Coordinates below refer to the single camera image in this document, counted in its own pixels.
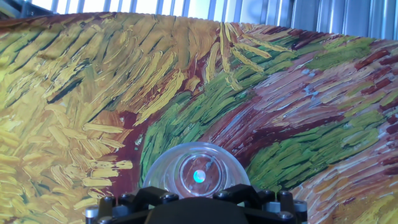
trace bright light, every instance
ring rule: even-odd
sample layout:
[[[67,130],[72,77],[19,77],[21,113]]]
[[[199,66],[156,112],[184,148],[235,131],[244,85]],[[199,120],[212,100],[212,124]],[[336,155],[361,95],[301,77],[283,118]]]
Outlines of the bright light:
[[[137,1],[137,13],[156,13],[157,0],[138,0]]]
[[[105,0],[86,0],[83,12],[103,12]]]
[[[32,4],[47,10],[51,10],[52,0],[32,0]]]

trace wheat field painting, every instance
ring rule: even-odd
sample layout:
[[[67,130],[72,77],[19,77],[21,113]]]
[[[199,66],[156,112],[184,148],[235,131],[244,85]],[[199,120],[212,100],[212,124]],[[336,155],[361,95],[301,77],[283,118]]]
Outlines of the wheat field painting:
[[[398,220],[398,42],[173,16],[0,22],[0,223],[84,223],[184,142],[309,223]]]

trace bolt head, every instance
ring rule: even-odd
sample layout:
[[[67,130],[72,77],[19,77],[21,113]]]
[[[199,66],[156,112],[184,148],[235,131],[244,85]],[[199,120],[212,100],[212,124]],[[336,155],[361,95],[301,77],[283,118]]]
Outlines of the bolt head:
[[[124,193],[124,194],[122,194],[122,198],[128,198],[131,195],[132,195],[131,193]]]
[[[162,200],[170,200],[175,198],[178,198],[178,195],[172,192],[166,192],[161,196]]]
[[[98,220],[100,224],[109,224],[112,222],[112,217],[102,217]]]
[[[288,194],[290,194],[290,192],[288,192],[287,190],[281,190],[279,193],[280,193],[281,195],[288,195]]]
[[[220,199],[227,198],[228,195],[229,195],[229,193],[226,190],[222,190],[220,192],[215,193],[215,196],[220,198]]]
[[[107,195],[107,196],[105,196],[105,200],[113,200],[113,196],[112,195]]]
[[[293,218],[293,215],[290,212],[279,212],[278,216],[283,219]]]

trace green brush stroke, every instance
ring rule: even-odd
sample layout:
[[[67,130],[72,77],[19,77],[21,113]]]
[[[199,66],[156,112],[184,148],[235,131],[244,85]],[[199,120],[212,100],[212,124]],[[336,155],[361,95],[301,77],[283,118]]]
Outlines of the green brush stroke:
[[[385,122],[377,111],[330,123],[261,149],[246,169],[252,184],[262,189],[291,189],[304,180],[353,156],[378,141]]]
[[[339,47],[332,46],[334,48],[330,47],[328,52],[317,54],[314,59],[307,64],[307,68],[326,70],[344,62],[350,62],[356,58],[363,58],[371,53],[369,44],[373,41],[374,39],[370,38],[360,38],[347,42],[346,45]]]

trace yellow brush stroke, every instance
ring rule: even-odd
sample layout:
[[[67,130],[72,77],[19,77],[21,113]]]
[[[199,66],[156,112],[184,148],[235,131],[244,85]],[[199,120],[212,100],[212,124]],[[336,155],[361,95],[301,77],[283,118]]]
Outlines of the yellow brush stroke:
[[[2,164],[18,164],[20,159],[15,156],[6,156],[3,154],[0,154],[0,163]]]
[[[91,124],[87,123],[83,126],[84,131],[88,130],[95,130],[95,131],[102,131],[105,133],[122,133],[123,128],[111,126],[111,125],[104,125],[104,124]]]
[[[216,61],[217,61],[217,53],[220,50],[220,43],[216,42],[213,44],[210,50],[210,56],[207,60],[206,66],[206,80],[210,82],[210,80],[214,79],[216,73]]]
[[[27,139],[28,143],[50,143],[51,138],[47,136],[31,136]]]
[[[163,108],[173,98],[175,93],[181,87],[184,79],[184,74],[181,71],[174,73],[172,79],[166,84],[166,91],[161,94],[158,99],[156,99],[155,101],[151,101],[149,103],[149,106],[146,106],[139,111],[141,113],[141,117],[136,121],[134,125],[137,126],[138,124],[141,124],[151,114]]]
[[[55,138],[55,140],[61,145],[61,146],[68,146],[69,141],[67,137],[62,133],[62,131],[56,127],[56,126],[50,126],[49,131],[52,134],[52,136]]]
[[[75,138],[75,139],[87,139],[87,135],[80,133],[78,131],[75,131],[74,129],[70,128],[63,128],[62,132],[64,135],[70,138]]]
[[[92,178],[98,178],[98,177],[117,177],[119,175],[119,172],[113,169],[98,169],[94,170],[91,173]]]
[[[78,210],[78,209],[85,208],[85,207],[90,206],[90,205],[96,205],[96,204],[97,204],[97,199],[88,198],[88,199],[84,199],[84,200],[79,201],[78,203],[76,203],[73,206],[73,208],[75,210]]]
[[[247,50],[247,51],[255,53],[256,55],[261,56],[263,58],[271,58],[271,55],[268,52],[265,52],[263,50],[257,49],[255,47],[251,47],[251,46],[249,46],[247,44],[237,43],[234,46],[237,49]]]
[[[253,43],[257,44],[257,45],[263,46],[263,47],[271,49],[271,50],[275,50],[275,51],[278,51],[278,52],[292,52],[292,50],[287,49],[285,47],[281,47],[281,46],[278,46],[278,45],[272,45],[272,44],[270,44],[268,42],[261,42],[261,41],[256,40],[256,39],[254,39],[254,38],[252,38],[252,37],[250,37],[250,36],[248,36],[246,34],[243,34],[242,37],[244,37],[245,39],[250,40],[251,42],[253,42]]]
[[[394,199],[394,196],[387,195],[383,198],[372,203],[372,206],[369,206],[368,210],[362,213],[353,224],[374,224],[378,223],[379,216],[377,213],[379,212],[380,208],[385,205],[387,202]]]
[[[83,180],[83,185],[86,187],[106,187],[106,186],[112,186],[112,182],[108,179],[92,179],[92,178],[84,178]]]
[[[225,37],[225,26],[220,22],[220,51],[223,59],[223,68],[226,73],[231,72],[231,65],[229,64],[229,43]]]
[[[236,49],[232,48],[231,52],[237,59],[239,59],[243,64],[249,65],[254,71],[256,72],[263,72],[264,69],[259,66],[258,64],[252,62],[250,59],[246,58],[243,54],[241,54],[239,51]]]
[[[101,138],[99,141],[107,146],[111,146],[117,149],[124,147],[122,143],[108,138]]]
[[[93,169],[131,169],[131,161],[119,161],[119,162],[105,162],[96,161],[92,162],[91,166]]]

